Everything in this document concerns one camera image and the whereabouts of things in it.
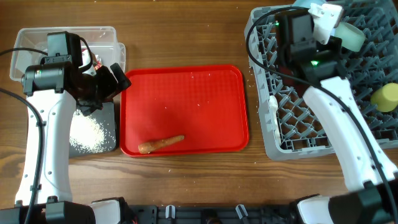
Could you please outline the green bowl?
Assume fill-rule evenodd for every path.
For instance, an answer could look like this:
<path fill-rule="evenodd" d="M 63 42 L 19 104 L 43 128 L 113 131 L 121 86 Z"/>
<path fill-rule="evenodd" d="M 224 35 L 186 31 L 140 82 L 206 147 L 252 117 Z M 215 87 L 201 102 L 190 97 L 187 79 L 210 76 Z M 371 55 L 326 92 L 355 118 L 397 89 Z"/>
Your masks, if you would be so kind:
<path fill-rule="evenodd" d="M 341 39 L 341 46 L 352 52 L 359 52 L 366 38 L 361 30 L 347 22 L 340 22 L 333 36 Z"/>

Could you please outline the yellow cup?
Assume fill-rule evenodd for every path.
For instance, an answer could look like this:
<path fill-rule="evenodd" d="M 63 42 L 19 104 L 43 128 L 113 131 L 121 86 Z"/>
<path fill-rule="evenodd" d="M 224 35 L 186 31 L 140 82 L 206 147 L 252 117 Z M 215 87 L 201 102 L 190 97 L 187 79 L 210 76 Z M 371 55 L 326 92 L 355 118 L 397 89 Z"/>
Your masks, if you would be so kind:
<path fill-rule="evenodd" d="M 397 84 L 388 83 L 375 91 L 371 96 L 371 104 L 376 105 L 380 112 L 391 112 L 397 108 Z"/>

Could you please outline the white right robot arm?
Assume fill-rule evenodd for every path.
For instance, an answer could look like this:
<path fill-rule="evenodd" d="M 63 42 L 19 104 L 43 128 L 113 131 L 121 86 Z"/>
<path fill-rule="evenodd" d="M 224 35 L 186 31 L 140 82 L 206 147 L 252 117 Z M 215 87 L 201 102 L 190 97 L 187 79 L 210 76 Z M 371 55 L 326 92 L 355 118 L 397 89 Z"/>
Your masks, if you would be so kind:
<path fill-rule="evenodd" d="M 341 63 L 341 50 L 357 52 L 365 34 L 341 20 L 336 4 L 288 6 L 275 19 L 276 74 L 302 87 L 302 98 L 324 129 L 338 158 L 348 193 L 312 195 L 291 207 L 296 223 L 396 223 L 397 166 L 363 118 Z"/>

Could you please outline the orange carrot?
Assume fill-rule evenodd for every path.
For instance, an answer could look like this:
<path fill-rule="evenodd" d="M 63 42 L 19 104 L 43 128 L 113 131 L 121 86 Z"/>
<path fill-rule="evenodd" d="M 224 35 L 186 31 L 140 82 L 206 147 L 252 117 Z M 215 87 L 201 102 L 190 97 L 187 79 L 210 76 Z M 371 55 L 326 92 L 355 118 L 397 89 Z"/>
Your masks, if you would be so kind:
<path fill-rule="evenodd" d="M 158 149 L 169 147 L 185 139 L 184 135 L 173 136 L 167 139 L 159 139 L 155 141 L 144 142 L 138 145 L 140 154 L 150 154 Z"/>

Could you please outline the light blue plate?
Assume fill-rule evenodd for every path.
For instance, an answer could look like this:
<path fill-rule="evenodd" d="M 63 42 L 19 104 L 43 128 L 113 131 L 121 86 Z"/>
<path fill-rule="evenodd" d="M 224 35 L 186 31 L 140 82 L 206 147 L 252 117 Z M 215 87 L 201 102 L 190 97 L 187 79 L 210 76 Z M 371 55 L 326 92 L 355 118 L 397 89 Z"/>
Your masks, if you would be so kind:
<path fill-rule="evenodd" d="M 327 0 L 295 0 L 292 6 L 295 7 L 305 7 L 309 9 L 311 7 L 311 4 L 317 4 L 317 5 L 322 5 L 324 3 L 327 3 Z"/>

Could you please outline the white plastic spoon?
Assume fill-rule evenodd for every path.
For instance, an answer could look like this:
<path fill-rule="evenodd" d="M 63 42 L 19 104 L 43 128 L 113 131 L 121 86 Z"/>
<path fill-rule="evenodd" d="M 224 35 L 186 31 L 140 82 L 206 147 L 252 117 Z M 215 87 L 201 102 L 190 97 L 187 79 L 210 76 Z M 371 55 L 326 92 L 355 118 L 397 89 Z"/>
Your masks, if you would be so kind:
<path fill-rule="evenodd" d="M 280 129 L 278 125 L 278 120 L 277 120 L 277 110 L 278 110 L 278 102 L 275 96 L 271 95 L 269 98 L 269 107 L 272 110 L 272 117 L 275 122 L 275 140 L 277 142 L 277 145 L 280 146 L 282 141 L 281 141 L 281 136 L 280 136 Z"/>

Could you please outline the red snack wrapper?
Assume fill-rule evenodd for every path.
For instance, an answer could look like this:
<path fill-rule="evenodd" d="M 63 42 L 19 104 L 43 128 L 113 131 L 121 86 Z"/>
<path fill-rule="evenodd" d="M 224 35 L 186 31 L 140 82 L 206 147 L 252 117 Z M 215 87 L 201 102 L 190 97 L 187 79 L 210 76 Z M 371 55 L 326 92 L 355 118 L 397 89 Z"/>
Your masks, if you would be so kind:
<path fill-rule="evenodd" d="M 99 69 L 103 65 L 102 59 L 99 57 L 99 55 L 96 55 L 93 52 L 91 53 L 91 57 L 88 55 L 88 53 L 89 53 L 88 49 L 82 50 L 83 66 L 88 65 L 90 62 L 90 58 L 92 58 L 93 59 L 92 69 L 94 70 Z"/>

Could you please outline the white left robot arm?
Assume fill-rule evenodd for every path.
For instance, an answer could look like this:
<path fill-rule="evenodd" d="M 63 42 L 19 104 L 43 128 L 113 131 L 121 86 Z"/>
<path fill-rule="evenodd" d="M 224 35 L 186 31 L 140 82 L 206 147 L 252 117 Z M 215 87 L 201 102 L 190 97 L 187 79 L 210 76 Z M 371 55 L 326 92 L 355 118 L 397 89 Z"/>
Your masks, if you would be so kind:
<path fill-rule="evenodd" d="M 49 33 L 47 51 L 22 77 L 29 124 L 24 172 L 14 206 L 1 210 L 2 223 L 136 223 L 137 216 L 122 197 L 89 205 L 72 200 L 68 173 L 70 128 L 80 109 L 89 115 L 131 86 L 114 63 L 89 74 L 84 62 L 86 40 L 67 31 Z"/>

